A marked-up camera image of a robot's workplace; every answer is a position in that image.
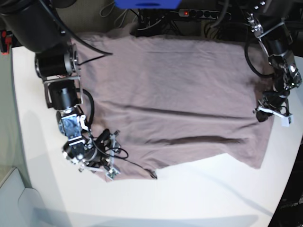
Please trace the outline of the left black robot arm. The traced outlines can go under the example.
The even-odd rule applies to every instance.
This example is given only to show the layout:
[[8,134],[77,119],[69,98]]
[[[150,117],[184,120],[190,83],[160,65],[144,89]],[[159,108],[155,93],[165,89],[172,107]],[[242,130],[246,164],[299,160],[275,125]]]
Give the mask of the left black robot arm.
[[285,127],[294,121],[289,111],[288,96],[293,88],[302,84],[291,49],[293,39],[285,24],[294,3],[293,0],[249,0],[245,6],[246,19],[254,39],[260,44],[273,68],[272,74],[261,74],[247,60],[256,75],[273,80],[272,88],[262,93],[253,113],[259,122],[275,115]]

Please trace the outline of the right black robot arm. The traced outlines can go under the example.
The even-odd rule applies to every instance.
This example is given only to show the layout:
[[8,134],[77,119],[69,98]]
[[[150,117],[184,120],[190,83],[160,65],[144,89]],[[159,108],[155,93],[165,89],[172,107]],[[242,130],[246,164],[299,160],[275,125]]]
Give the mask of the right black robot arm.
[[81,109],[85,96],[90,109],[95,109],[92,95],[81,86],[81,63],[72,43],[72,39],[81,39],[61,21],[50,0],[3,0],[0,17],[16,39],[35,54],[34,66],[44,86],[46,105],[56,111],[58,128],[67,138],[63,156],[78,165],[79,171],[116,177],[120,171],[114,160],[122,152],[118,132],[106,129],[94,137],[94,116],[86,116]]

